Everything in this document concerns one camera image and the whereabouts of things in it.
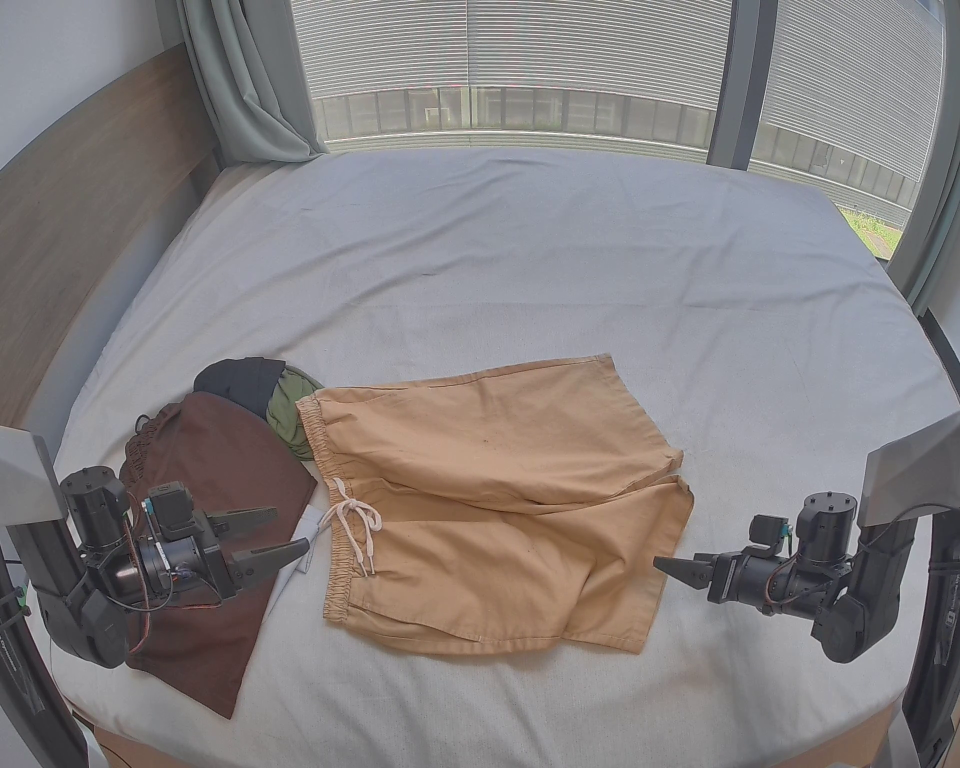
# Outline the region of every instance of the white drawstring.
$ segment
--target white drawstring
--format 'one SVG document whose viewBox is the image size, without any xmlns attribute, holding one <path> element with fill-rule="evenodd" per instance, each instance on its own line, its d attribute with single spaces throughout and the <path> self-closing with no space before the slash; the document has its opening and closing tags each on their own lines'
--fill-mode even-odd
<svg viewBox="0 0 960 768">
<path fill-rule="evenodd" d="M 339 477 L 334 477 L 333 482 L 337 484 L 337 491 L 340 492 L 344 500 L 339 504 L 334 504 L 326 511 L 326 515 L 324 515 L 320 521 L 320 530 L 322 531 L 327 525 L 330 525 L 333 522 L 333 517 L 336 516 L 340 520 L 340 524 L 343 526 L 347 538 L 350 539 L 353 554 L 356 555 L 357 562 L 363 569 L 363 575 L 369 576 L 370 574 L 367 573 L 367 567 L 363 562 L 363 552 L 360 551 L 360 545 L 357 543 L 357 539 L 353 537 L 353 534 L 350 532 L 350 527 L 347 525 L 347 513 L 355 512 L 358 514 L 360 519 L 363 520 L 363 529 L 366 533 L 367 559 L 370 561 L 370 573 L 375 574 L 376 571 L 373 569 L 373 531 L 379 531 L 383 528 L 383 518 L 370 504 L 365 504 L 362 501 L 347 496 L 347 486 L 344 485 L 344 481 Z"/>
</svg>

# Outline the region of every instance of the curtain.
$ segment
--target curtain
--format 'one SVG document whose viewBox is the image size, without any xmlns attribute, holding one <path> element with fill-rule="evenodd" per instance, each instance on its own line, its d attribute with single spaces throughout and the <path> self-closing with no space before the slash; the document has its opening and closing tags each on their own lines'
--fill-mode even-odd
<svg viewBox="0 0 960 768">
<path fill-rule="evenodd" d="M 926 172 L 913 213 L 887 275 L 922 315 L 937 278 L 951 258 L 960 258 L 960 2 L 944 3 L 944 74 L 940 114 L 930 145 Z"/>
<path fill-rule="evenodd" d="M 303 162 L 326 152 L 288 0 L 177 0 L 177 8 L 227 163 Z"/>
</svg>

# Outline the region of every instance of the clothing pile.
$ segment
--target clothing pile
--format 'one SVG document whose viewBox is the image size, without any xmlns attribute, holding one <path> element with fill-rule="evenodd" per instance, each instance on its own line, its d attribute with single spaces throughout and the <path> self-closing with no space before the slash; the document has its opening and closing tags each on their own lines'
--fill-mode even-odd
<svg viewBox="0 0 960 768">
<path fill-rule="evenodd" d="M 308 505 L 310 460 L 325 515 Z M 384 645 L 639 653 L 664 583 L 653 559 L 673 554 L 693 506 L 682 460 L 609 355 L 336 389 L 247 358 L 138 424 L 120 476 L 138 501 L 180 480 L 205 511 L 277 507 L 228 551 L 330 525 L 324 617 Z M 309 557 L 216 610 L 158 612 L 143 639 L 132 622 L 128 664 L 230 717 L 259 626 Z"/>
</svg>

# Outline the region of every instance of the green grass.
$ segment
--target green grass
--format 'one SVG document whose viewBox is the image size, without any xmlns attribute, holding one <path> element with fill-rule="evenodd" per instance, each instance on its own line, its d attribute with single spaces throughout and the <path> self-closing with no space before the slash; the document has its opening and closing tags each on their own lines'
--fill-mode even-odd
<svg viewBox="0 0 960 768">
<path fill-rule="evenodd" d="M 856 211 L 845 210 L 844 208 L 840 208 L 840 212 L 847 220 L 847 224 L 850 225 L 851 229 L 860 236 L 860 239 L 877 258 L 890 258 L 890 254 L 897 249 L 900 236 L 903 235 L 903 232 L 899 229 L 888 227 L 879 219 L 868 216 L 866 213 L 858 213 Z M 868 234 L 878 237 L 883 244 L 886 245 L 889 252 L 882 252 L 882 249 L 867 236 Z"/>
</svg>

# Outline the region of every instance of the white bed sheet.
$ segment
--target white bed sheet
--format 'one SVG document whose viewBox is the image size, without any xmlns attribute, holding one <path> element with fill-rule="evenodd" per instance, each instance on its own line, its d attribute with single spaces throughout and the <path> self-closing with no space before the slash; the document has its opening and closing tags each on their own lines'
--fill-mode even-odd
<svg viewBox="0 0 960 768">
<path fill-rule="evenodd" d="M 604 153 L 347 154 L 221 176 L 87 381 L 58 475 L 119 468 L 136 417 L 223 357 L 284 358 L 336 386 L 603 351 L 686 452 L 681 556 L 738 549 L 753 515 L 793 517 L 807 493 L 859 494 L 869 450 L 957 409 L 906 304 L 811 187 Z M 896 629 L 848 665 L 799 619 L 680 584 L 638 657 L 564 643 L 444 659 L 324 624 L 326 533 L 261 630 L 231 721 L 51 653 L 32 627 L 68 698 L 196 765 L 759 766 L 898 695 L 927 549 L 922 522 Z"/>
</svg>

